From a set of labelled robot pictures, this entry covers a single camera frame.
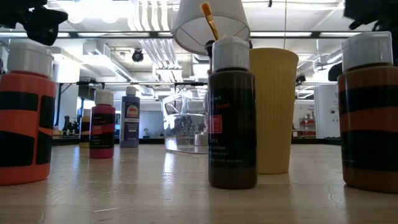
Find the blue paint bottle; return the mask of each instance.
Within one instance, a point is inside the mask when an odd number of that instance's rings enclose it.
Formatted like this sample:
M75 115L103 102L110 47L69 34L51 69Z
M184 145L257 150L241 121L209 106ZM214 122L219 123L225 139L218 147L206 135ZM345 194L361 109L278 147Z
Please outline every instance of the blue paint bottle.
M138 147L139 144L139 97L136 88L127 86L122 97L120 147Z

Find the paint bottle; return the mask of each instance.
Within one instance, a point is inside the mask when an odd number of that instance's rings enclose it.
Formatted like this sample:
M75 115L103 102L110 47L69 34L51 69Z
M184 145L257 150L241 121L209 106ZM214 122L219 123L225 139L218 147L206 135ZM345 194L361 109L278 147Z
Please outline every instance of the paint bottle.
M113 105L113 92L95 90L95 105L91 109L90 158L107 159L113 157L114 122L116 110Z
M47 178L55 106L51 50L12 43L0 82L0 185Z
M209 76L209 182L223 189L257 184L254 75L249 43L227 37L213 44Z
M90 147L90 116L91 116L91 110L84 109L83 117L81 117L81 119L80 119L79 146L81 148L89 148Z
M126 96L122 97L122 120L120 127L120 147L138 147L139 144L139 97L136 88L127 86Z
M390 32L365 32L342 44L338 77L344 181L398 193L398 67Z

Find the white bottle cap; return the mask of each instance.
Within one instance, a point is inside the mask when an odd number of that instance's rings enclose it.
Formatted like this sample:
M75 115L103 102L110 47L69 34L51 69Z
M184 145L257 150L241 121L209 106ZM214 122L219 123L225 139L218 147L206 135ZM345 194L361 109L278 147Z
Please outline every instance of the white bottle cap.
M213 71L222 68L249 70L249 42L239 37L227 37L213 44Z
M90 109L83 109L83 117L84 116L87 116L87 117L91 116L91 110Z
M32 72L52 78L54 57L51 50L25 42L11 43L7 68L13 72Z
M137 89L134 86L127 86L126 87L126 95L136 95Z
M113 92L110 90L95 90L95 105L111 105L113 106Z
M371 63L391 63L392 37L386 32L363 32L345 40L343 50L343 71Z

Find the paintbrush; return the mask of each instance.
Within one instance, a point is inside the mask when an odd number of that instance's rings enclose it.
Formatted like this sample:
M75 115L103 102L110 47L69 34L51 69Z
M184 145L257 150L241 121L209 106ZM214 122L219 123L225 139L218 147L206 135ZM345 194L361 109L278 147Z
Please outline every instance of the paintbrush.
M216 27L216 23L214 22L213 15L211 14L210 4L208 2L204 2L200 4L200 9L205 16L207 23L210 26L211 32L213 33L214 39L219 40L220 35L218 34L218 30Z

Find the lamp shade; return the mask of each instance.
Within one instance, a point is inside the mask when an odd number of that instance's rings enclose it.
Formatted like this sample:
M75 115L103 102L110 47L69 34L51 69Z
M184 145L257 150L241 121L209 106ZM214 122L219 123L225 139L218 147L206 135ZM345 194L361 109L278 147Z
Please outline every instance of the lamp shade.
M206 0L181 0L173 26L173 38L183 49L206 55L205 45L214 40L207 21L200 9ZM220 37L227 35L248 40L250 30L242 0L207 0L211 7Z

